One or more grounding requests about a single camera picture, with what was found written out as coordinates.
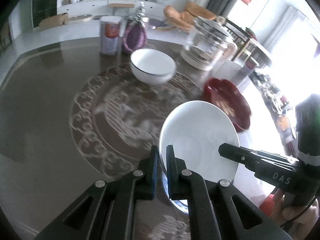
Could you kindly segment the person right hand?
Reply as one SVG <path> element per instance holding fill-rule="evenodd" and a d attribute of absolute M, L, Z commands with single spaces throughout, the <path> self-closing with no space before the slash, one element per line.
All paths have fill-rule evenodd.
<path fill-rule="evenodd" d="M 278 224 L 283 224 L 290 219 L 293 219 L 297 215 L 303 212 L 306 208 L 305 206 L 301 207 L 284 207 L 284 192 L 281 189 L 278 189 L 273 197 L 273 210 L 271 218 Z M 319 218 L 319 204 L 316 199 L 313 204 L 299 217 L 296 222 L 299 224 L 297 230 L 308 234 Z"/>

